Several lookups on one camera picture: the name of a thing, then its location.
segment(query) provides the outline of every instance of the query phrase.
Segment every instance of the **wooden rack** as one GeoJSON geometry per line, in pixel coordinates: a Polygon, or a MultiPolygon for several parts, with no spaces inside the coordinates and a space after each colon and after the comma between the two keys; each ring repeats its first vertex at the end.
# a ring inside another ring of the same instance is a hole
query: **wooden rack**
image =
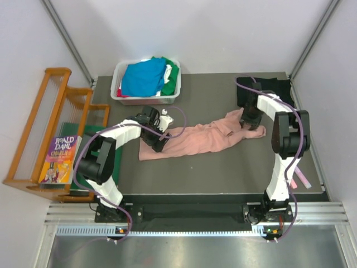
{"type": "Polygon", "coordinates": [[[82,136],[86,124],[106,127],[110,106],[91,104],[92,89],[67,85],[68,68],[48,68],[23,130],[4,184],[60,202],[90,202],[93,194],[71,196],[67,184],[60,189],[43,189],[38,180],[49,144],[61,133],[64,123],[78,126],[82,136]]]}

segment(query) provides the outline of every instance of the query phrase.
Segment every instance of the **white plastic bin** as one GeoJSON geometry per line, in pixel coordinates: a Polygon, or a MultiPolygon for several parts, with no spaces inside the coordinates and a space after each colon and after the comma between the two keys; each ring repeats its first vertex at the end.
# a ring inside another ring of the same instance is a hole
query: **white plastic bin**
{"type": "Polygon", "coordinates": [[[171,60],[173,63],[175,63],[177,65],[178,68],[180,68],[178,71],[178,75],[177,75],[177,83],[176,83],[175,92],[172,96],[153,96],[153,97],[147,97],[147,98],[117,97],[120,82],[122,81],[123,75],[126,72],[128,65],[139,63],[140,61],[141,60],[128,60],[128,61],[122,61],[121,63],[118,63],[118,65],[115,67],[115,71],[113,74],[113,80],[112,80],[112,86],[110,87],[111,98],[113,98],[117,101],[120,101],[123,105],[172,104],[175,101],[175,99],[180,95],[180,90],[181,90],[181,68],[180,68],[180,63],[176,60],[171,60]]]}

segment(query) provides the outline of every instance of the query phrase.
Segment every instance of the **book cover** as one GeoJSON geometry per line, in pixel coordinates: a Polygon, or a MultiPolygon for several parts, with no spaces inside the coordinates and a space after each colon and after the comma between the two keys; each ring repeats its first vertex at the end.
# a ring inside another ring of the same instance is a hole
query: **book cover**
{"type": "Polygon", "coordinates": [[[54,137],[50,143],[39,183],[70,184],[80,136],[54,137]]]}

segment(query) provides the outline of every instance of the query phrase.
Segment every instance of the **pink towel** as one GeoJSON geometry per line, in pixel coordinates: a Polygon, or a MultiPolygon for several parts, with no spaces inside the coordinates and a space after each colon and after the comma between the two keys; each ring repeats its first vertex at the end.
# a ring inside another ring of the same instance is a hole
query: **pink towel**
{"type": "MultiPolygon", "coordinates": [[[[202,154],[203,152],[219,152],[232,147],[244,138],[261,138],[266,135],[266,129],[259,126],[250,131],[241,128],[239,120],[243,109],[227,113],[225,118],[213,121],[208,125],[186,127],[180,137],[170,139],[162,152],[155,152],[140,139],[139,160],[152,160],[184,155],[202,154]]],[[[182,127],[168,130],[171,135],[177,135],[182,127]]]]}

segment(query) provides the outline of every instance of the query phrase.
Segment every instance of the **wall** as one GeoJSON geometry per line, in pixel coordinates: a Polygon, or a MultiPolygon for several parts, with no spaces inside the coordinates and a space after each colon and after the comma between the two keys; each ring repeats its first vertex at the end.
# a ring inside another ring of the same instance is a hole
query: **wall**
{"type": "MultiPolygon", "coordinates": [[[[0,180],[5,178],[46,67],[69,67],[88,86],[40,1],[2,1],[0,180]]],[[[30,267],[49,201],[0,184],[2,267],[30,267]]]]}
{"type": "Polygon", "coordinates": [[[183,73],[290,72],[329,0],[51,0],[92,76],[164,55],[183,73]]]}
{"type": "Polygon", "coordinates": [[[343,0],[296,78],[329,190],[357,236],[357,2],[343,0]]]}

